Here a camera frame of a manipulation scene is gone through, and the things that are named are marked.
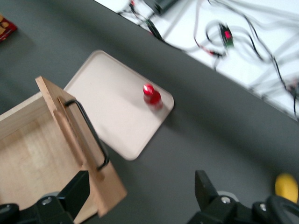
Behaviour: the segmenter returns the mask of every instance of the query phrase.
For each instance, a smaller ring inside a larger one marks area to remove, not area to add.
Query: red package
[[[0,14],[0,42],[4,41],[11,35],[17,27]]]

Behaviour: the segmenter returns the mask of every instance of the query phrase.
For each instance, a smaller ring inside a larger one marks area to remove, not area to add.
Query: screw
[[[47,205],[47,204],[49,204],[51,201],[52,201],[52,198],[51,198],[51,197],[48,197],[47,199],[45,199],[45,200],[42,201],[42,205]]]
[[[11,209],[10,205],[8,204],[5,208],[0,209],[0,214],[3,214],[5,212],[8,212]]]
[[[261,210],[266,211],[266,205],[264,203],[260,204],[260,208]]]
[[[226,196],[223,196],[221,198],[221,201],[224,203],[224,204],[229,204],[231,201],[230,201],[230,198],[229,197],[226,197]]]

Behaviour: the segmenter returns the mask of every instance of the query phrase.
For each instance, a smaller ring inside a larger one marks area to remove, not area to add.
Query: white table
[[[119,12],[124,8],[128,9],[129,2],[127,0],[95,1],[115,12]],[[287,55],[299,49],[299,42],[296,41],[296,38],[299,37],[299,16],[295,15],[299,10],[299,2],[296,0],[264,0],[262,2],[252,0],[248,2],[259,5],[261,9],[263,9],[263,7],[271,7],[288,12],[285,14],[270,14],[265,11],[241,7],[229,0],[223,1],[260,22],[261,26],[253,23],[254,27],[256,28],[259,38],[276,57],[281,75],[285,82],[289,84],[299,77],[299,74],[296,74],[298,71],[297,64],[299,55],[287,57]],[[224,51],[223,47],[219,48],[213,46],[206,41],[206,26],[211,21],[221,21],[224,24],[228,24],[235,39],[246,38],[247,41],[250,41],[245,34],[238,32],[238,28],[235,27],[244,28],[254,37],[248,23],[240,15],[224,7],[212,6],[207,0],[181,0],[162,16],[155,15],[152,17],[152,21],[166,42],[182,49],[192,49],[194,47],[196,49],[193,32],[197,4],[199,4],[197,40],[200,43],[207,44],[208,49],[217,50],[219,52]],[[149,16],[152,12],[142,0],[135,0],[135,7],[144,17]],[[124,16],[136,24],[139,23],[132,14],[126,14]],[[210,33],[213,32],[217,32],[217,26],[211,29]],[[254,41],[260,54],[264,58],[269,58],[269,55],[262,48],[261,44],[258,44],[256,39],[254,39]],[[254,94],[259,97],[266,96],[266,98],[264,98],[266,102],[295,118],[293,113],[293,97],[285,91],[283,85],[280,83],[273,63],[260,61],[249,45],[243,42],[235,40],[234,44],[235,47],[229,49],[227,57],[219,61],[217,71],[246,89],[254,87]],[[203,50],[198,49],[196,51],[187,52],[187,54],[210,67],[214,66],[215,57],[210,56]]]

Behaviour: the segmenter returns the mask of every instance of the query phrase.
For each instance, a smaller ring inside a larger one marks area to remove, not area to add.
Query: yellow object
[[[298,184],[290,174],[280,174],[275,181],[275,194],[294,203],[298,201]]]

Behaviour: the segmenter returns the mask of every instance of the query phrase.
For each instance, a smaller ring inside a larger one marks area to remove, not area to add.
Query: cable
[[[293,82],[293,79],[294,79],[294,77],[299,77],[299,73],[298,72],[293,72],[293,73],[284,75],[284,77],[285,77],[286,85],[288,86],[288,91],[290,92],[289,89],[290,89],[290,86]],[[268,88],[275,88],[275,87],[277,88],[278,84],[281,84],[280,81],[277,81],[276,79],[275,80],[272,79],[272,80],[265,81],[263,83],[258,83],[257,85],[255,85],[255,87],[262,86],[261,89],[263,88],[263,86],[269,86]]]
[[[120,15],[120,13],[126,11],[128,9],[128,7],[129,7],[130,2],[131,1],[129,0],[128,3],[125,5],[125,7],[121,11],[119,11],[117,14]]]
[[[299,53],[291,53],[289,55],[286,55],[284,56],[283,59],[280,59],[278,61],[278,64],[280,65],[285,65],[285,64],[288,64],[292,61],[295,61],[295,60],[298,60],[299,59]],[[260,75],[259,78],[257,78],[255,81],[253,81],[251,84],[250,84],[250,90],[254,90],[256,87],[258,87],[259,85],[261,85],[261,81],[263,79],[266,79],[266,77],[271,73],[271,69],[274,69],[273,68],[269,68],[266,72],[264,72],[262,75]]]
[[[193,30],[193,38],[194,38],[194,41],[196,43],[196,45],[200,48],[200,49],[203,49],[205,52],[207,52],[208,54],[210,55],[214,55],[216,57],[224,57],[226,54],[225,52],[224,53],[218,53],[216,51],[212,51],[212,50],[209,50],[207,49],[205,46],[202,46],[200,45],[197,40],[196,40],[196,35],[197,35],[197,30],[198,30],[198,20],[199,20],[199,2],[200,0],[197,1],[197,4],[196,4],[196,13],[195,13],[195,24],[194,24],[194,30]]]
[[[239,1],[235,1],[235,0],[230,0],[231,2],[237,4],[237,5],[241,5],[243,7],[246,7],[246,8],[251,8],[251,9],[254,9],[254,10],[258,10],[258,11],[262,11],[263,13],[269,13],[269,8],[267,7],[264,7],[264,9],[262,10],[261,7],[262,6],[258,6],[258,5],[253,5],[253,4],[246,4],[246,3],[241,3]],[[289,15],[289,12],[286,12],[286,11],[283,11],[285,13],[285,17],[288,17]],[[280,15],[281,11],[280,10],[276,10],[275,13],[273,13],[274,15],[278,16]],[[299,18],[299,15],[296,15],[294,14],[296,19],[293,19],[295,20],[294,22],[290,22],[288,20],[278,20],[278,21],[275,21],[275,22],[270,22],[270,23],[262,23],[258,20],[256,20],[254,17],[250,17],[247,15],[247,17],[252,21],[254,22],[256,25],[258,25],[260,28],[263,28],[263,29],[277,29],[277,28],[285,28],[285,27],[297,27],[299,28],[299,23],[298,23],[298,18]]]
[[[168,46],[170,46],[170,47],[172,47],[172,48],[174,48],[174,49],[178,49],[178,50],[183,51],[183,52],[185,52],[185,53],[186,53],[186,52],[193,52],[193,51],[195,51],[195,50],[198,50],[198,46],[197,46],[196,48],[193,47],[193,48],[189,48],[189,49],[182,49],[182,48],[180,48],[180,47],[176,47],[176,46],[174,46],[174,45],[172,45],[172,44],[167,43],[167,42],[164,40],[164,38],[160,35],[158,29],[156,28],[156,26],[154,25],[154,23],[153,23],[153,22],[151,21],[151,19],[150,19],[152,16],[155,15],[155,13],[152,13],[148,18],[146,18],[146,17],[142,16],[140,13],[138,13],[138,12],[136,11],[136,9],[135,9],[135,2],[134,2],[133,0],[131,0],[131,1],[129,2],[129,5],[128,5],[128,6],[129,6],[129,8],[130,8],[130,11],[123,10],[123,11],[120,11],[118,14],[119,14],[120,16],[122,16],[122,14],[126,14],[126,13],[134,15],[134,17],[140,21],[140,23],[139,23],[138,25],[140,26],[140,25],[142,25],[142,24],[145,23],[146,26],[147,26],[147,28],[149,29],[149,31],[150,31],[150,32],[153,34],[153,36],[156,37],[158,40],[164,42],[166,45],[168,45]],[[211,55],[216,55],[217,57],[220,56],[220,54],[218,55],[217,52],[213,52],[213,51],[211,51],[211,52],[209,52],[209,53],[210,53]]]
[[[239,14],[240,16],[242,16],[246,22],[248,23],[249,25],[249,28],[251,30],[251,32],[254,34],[254,36],[256,37],[256,39],[260,42],[260,44],[263,46],[263,48],[267,51],[267,53],[269,54],[272,62],[273,62],[273,66],[275,67],[276,71],[277,71],[277,75],[282,83],[282,85],[284,86],[284,89],[286,90],[286,85],[285,85],[285,82],[283,81],[282,77],[281,77],[281,74],[280,74],[280,70],[279,70],[279,66],[278,66],[278,63],[276,61],[276,58],[275,56],[271,53],[271,51],[269,50],[269,48],[266,46],[266,44],[259,38],[258,34],[257,34],[257,31],[256,29],[254,28],[254,26],[252,25],[252,22],[250,21],[250,19],[242,12],[240,12],[239,10],[236,10],[235,8],[225,4],[225,3],[222,3],[220,2],[219,0],[213,0],[215,2],[217,2],[218,4],[222,5],[223,7],[229,9],[230,11],[236,13],[236,14]]]
[[[299,14],[294,14],[294,13],[284,11],[284,10],[279,10],[279,9],[276,9],[276,8],[264,7],[264,6],[261,6],[261,5],[255,5],[255,4],[252,4],[252,3],[246,3],[246,2],[239,1],[239,0],[238,1],[229,0],[229,1],[233,2],[237,5],[246,7],[246,8],[251,8],[251,9],[254,9],[254,10],[262,11],[263,13],[269,13],[269,14],[272,14],[272,15],[275,15],[275,16],[281,16],[281,17],[284,17],[284,18],[289,17],[292,20],[299,21]]]
[[[212,33],[212,34],[210,35],[210,37],[214,38],[214,37],[217,36],[217,35],[219,35],[218,32],[214,32],[214,33]],[[205,46],[206,44],[208,44],[208,42],[209,42],[209,41],[208,41],[207,39],[205,39],[203,42],[200,43],[200,45],[201,45],[201,46]],[[176,46],[176,45],[174,45],[174,44],[172,44],[172,46],[181,49],[181,50],[182,50],[183,52],[185,52],[185,53],[192,53],[192,52],[195,52],[195,51],[200,50],[200,48],[198,48],[197,45],[195,45],[195,46],[193,46],[193,47],[190,47],[190,48],[187,48],[187,49],[182,48],[182,47],[179,47],[179,46]]]
[[[148,19],[151,19],[154,15],[156,15],[156,13],[155,12],[152,12],[149,16],[148,16]],[[137,24],[138,26],[141,26],[142,24],[144,24],[145,23],[145,21],[142,21],[142,22],[140,22],[139,24]]]
[[[130,11],[125,11],[125,12],[119,12],[118,15],[122,16],[123,14],[128,14],[131,15],[131,18],[135,18],[137,20],[139,20],[141,23],[144,23],[144,21],[138,17],[136,17],[132,12]]]
[[[210,23],[208,23],[208,25],[206,26],[206,38],[209,40],[209,42],[215,46],[223,46],[223,41],[215,41],[213,40],[210,36],[209,36],[209,32],[210,30],[214,27],[214,26],[223,26],[223,23],[221,21],[211,21]],[[264,58],[257,50],[256,48],[256,45],[253,41],[253,38],[251,37],[251,35],[247,32],[247,30],[241,28],[241,27],[236,27],[236,26],[232,26],[230,27],[230,30],[234,33],[233,34],[233,37],[234,37],[234,40],[235,41],[238,41],[238,42],[244,42],[246,43],[247,45],[249,45],[253,51],[255,52],[255,54],[257,55],[257,57],[262,61],[262,62],[266,62],[266,63],[269,63],[271,62],[270,59],[268,58]],[[243,38],[243,37],[238,37],[236,36],[235,32],[242,32],[243,34],[245,34],[249,39],[250,39],[250,42],[246,39],[246,38]]]
[[[217,71],[217,66],[218,66],[219,62],[220,62],[219,57],[217,57],[217,58],[215,59],[215,61],[214,61],[214,65],[213,65],[213,69],[214,69],[215,71]]]
[[[294,115],[295,115],[295,118],[297,119],[297,121],[299,121],[299,118],[297,117],[297,113],[296,113],[296,97],[293,98],[293,110],[294,110]]]

